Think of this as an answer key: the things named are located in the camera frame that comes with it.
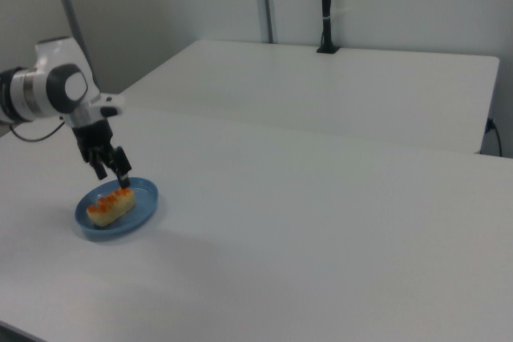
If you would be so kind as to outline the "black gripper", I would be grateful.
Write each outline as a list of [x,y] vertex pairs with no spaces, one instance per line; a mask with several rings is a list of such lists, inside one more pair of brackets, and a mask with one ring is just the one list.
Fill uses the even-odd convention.
[[83,127],[73,127],[80,154],[85,163],[94,169],[97,178],[103,180],[107,177],[104,164],[112,161],[112,170],[121,188],[130,187],[129,172],[131,164],[122,147],[113,149],[111,138],[113,136],[110,123],[106,119]]

